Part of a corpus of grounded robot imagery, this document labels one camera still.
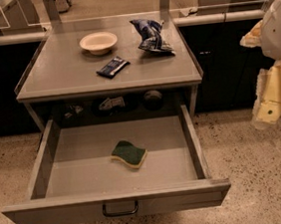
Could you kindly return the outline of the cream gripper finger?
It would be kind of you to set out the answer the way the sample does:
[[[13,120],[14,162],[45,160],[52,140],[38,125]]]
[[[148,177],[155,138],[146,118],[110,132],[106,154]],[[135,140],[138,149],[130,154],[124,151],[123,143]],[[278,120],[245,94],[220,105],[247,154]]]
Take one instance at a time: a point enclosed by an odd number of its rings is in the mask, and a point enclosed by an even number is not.
[[[257,77],[256,100],[252,110],[252,125],[265,129],[275,125],[281,115],[279,72],[275,67],[262,69]]]
[[[250,29],[240,40],[239,44],[243,47],[254,48],[260,47],[261,44],[261,27],[262,21],[260,20],[255,26]]]

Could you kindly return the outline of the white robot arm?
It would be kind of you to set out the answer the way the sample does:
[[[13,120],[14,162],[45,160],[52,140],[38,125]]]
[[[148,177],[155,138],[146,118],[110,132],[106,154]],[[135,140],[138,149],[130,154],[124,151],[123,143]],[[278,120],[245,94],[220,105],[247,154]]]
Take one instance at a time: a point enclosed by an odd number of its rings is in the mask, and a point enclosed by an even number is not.
[[[239,43],[260,47],[265,57],[274,60],[269,70],[262,68],[257,76],[252,124],[258,129],[275,125],[281,116],[281,0],[274,0],[264,15]]]

